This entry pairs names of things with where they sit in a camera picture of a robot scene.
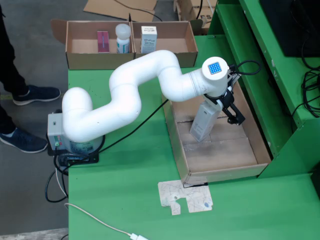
black pants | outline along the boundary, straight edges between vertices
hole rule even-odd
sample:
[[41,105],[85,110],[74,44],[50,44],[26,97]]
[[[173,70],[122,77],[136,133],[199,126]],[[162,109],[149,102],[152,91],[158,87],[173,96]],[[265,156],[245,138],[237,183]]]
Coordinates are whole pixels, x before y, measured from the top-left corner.
[[[2,8],[0,5],[0,82],[6,91],[13,95],[24,95],[28,93],[25,79],[20,76],[14,65],[15,50],[10,44],[8,34],[6,32]],[[0,133],[9,134],[16,129],[6,111],[0,105]]]

cardboard box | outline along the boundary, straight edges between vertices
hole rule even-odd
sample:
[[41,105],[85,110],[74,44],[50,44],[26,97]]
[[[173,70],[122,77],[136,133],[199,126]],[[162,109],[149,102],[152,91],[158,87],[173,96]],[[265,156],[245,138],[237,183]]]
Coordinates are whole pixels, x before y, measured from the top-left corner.
[[[130,53],[117,53],[116,26],[128,21],[65,21],[51,20],[53,36],[65,44],[70,70],[116,69],[135,58],[132,36]],[[108,31],[109,53],[98,53],[98,31]]]
[[[135,9],[143,9],[155,14],[154,8],[157,0],[118,0],[120,3]],[[88,0],[83,11],[111,16],[119,19],[128,19],[129,14],[133,21],[152,22],[154,16],[151,14],[127,8],[114,0]]]
[[141,53],[141,27],[154,26],[157,31],[156,50],[169,50],[177,56],[181,68],[195,65],[198,48],[188,21],[132,22],[135,58]]
[[199,10],[200,10],[200,0],[176,0],[176,6],[179,6],[180,10],[180,21],[190,21],[191,26],[193,29],[193,32],[196,35],[204,35],[208,33],[210,23],[213,17],[213,13],[215,12],[215,8],[217,5],[217,0],[209,0],[210,5],[208,3],[208,0],[203,0],[201,13],[199,16],[199,20],[202,19],[202,17],[206,18],[207,23],[203,25],[203,22],[201,21],[202,25],[198,23],[198,20],[196,20],[196,17],[198,16]]
[[185,102],[168,102],[164,114],[173,155],[185,185],[201,185],[259,175],[271,162],[245,96],[237,83],[235,105],[246,118],[242,125],[230,125],[224,113],[210,135],[197,142],[189,133],[202,96]]

blue led panel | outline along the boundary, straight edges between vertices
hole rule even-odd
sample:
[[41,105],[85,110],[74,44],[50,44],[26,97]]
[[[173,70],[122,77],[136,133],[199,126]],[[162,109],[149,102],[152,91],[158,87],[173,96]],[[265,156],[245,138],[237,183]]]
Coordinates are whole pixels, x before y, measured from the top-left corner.
[[222,71],[218,62],[208,65],[208,68],[210,70],[211,75],[220,73]]

white box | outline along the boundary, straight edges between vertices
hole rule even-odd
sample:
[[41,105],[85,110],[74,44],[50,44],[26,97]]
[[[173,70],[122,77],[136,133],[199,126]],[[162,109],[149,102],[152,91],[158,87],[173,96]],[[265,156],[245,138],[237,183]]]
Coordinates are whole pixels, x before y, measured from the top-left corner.
[[202,102],[193,120],[190,134],[200,143],[211,133],[219,114],[220,111],[217,111],[208,102]]
[[141,26],[141,53],[149,54],[156,50],[157,28],[155,26]]

white plastic bottle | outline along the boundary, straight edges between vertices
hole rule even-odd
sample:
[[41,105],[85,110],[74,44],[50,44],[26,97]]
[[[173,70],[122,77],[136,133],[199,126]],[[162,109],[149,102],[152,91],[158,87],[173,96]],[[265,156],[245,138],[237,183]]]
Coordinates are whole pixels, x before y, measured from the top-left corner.
[[128,54],[130,52],[130,27],[127,24],[119,24],[115,27],[115,34],[117,36],[117,53]]

